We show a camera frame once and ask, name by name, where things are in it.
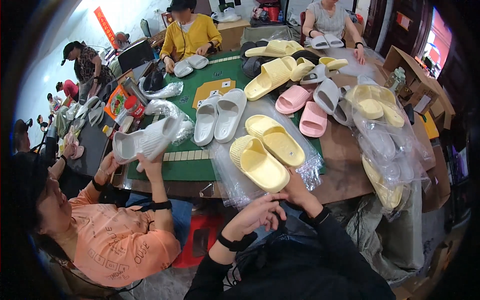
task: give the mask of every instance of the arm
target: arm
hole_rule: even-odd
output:
[[[305,12],[305,22],[303,23],[303,28],[302,28],[303,34],[306,35],[307,37],[323,36],[324,35],[323,33],[313,29],[314,24],[315,24],[315,15],[311,10],[307,9],[307,11]]]

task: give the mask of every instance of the black cap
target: black cap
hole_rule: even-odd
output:
[[[194,9],[197,6],[197,0],[172,0],[167,12],[181,12],[186,9]]]

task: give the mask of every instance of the plastic jar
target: plastic jar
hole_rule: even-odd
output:
[[[145,112],[145,106],[135,95],[129,96],[127,100],[125,100],[123,107],[125,107],[128,113],[135,119],[140,119]]]

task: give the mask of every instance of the door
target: door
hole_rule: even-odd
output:
[[[419,34],[424,33],[426,27],[430,28],[430,24],[426,24],[428,7],[425,0],[394,1],[388,31],[380,49],[380,54],[383,57],[386,57],[392,45],[412,56],[417,55],[415,47],[419,48],[423,44],[422,39],[417,43]]]

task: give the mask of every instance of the white wall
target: white wall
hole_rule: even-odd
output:
[[[69,14],[69,16],[76,16],[76,18],[79,15],[82,16],[81,20],[73,18],[74,25],[77,25],[72,26],[73,29],[70,32],[64,33],[61,27],[47,32],[49,36],[44,40],[57,41],[55,44],[58,45],[51,46],[47,55],[41,55],[40,58],[30,64],[28,72],[24,74],[20,84],[19,99],[15,111],[15,120],[30,118],[34,120],[34,125],[28,131],[32,146],[39,144],[43,137],[43,133],[36,123],[36,118],[38,115],[42,115],[44,120],[47,121],[49,115],[47,94],[59,95],[64,99],[65,94],[62,91],[57,93],[55,90],[57,82],[63,82],[66,79],[77,81],[72,61],[65,62],[63,67],[60,66],[65,45],[78,40],[80,42],[85,41],[87,45],[110,47],[110,42],[93,11],[100,6],[113,31],[129,33],[131,41],[135,41],[144,36],[140,28],[141,19],[148,21],[150,32],[153,35],[159,29],[164,28],[161,19],[159,26],[158,15],[154,10],[158,8],[160,13],[165,12],[170,2],[170,0],[116,0],[115,4],[112,5],[111,1],[108,0],[83,0],[77,7],[77,13]],[[71,0],[71,7],[75,7],[76,4],[75,1]],[[67,21],[65,26],[71,26],[71,24]]]

